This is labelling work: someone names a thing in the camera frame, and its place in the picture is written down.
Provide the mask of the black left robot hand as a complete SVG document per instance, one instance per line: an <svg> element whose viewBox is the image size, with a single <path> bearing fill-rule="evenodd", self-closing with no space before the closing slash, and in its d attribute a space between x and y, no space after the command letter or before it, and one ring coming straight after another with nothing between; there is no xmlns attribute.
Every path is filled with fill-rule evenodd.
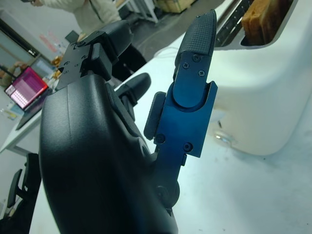
<svg viewBox="0 0 312 234"><path fill-rule="evenodd" d="M197 16L143 132L133 107L150 76L142 74L138 89L109 84L132 42L129 24L113 22L67 48L56 91L42 108L39 141L41 178L60 233L178 233L179 171L187 156L201 156L217 94L207 81L215 37L215 10Z"/></svg>

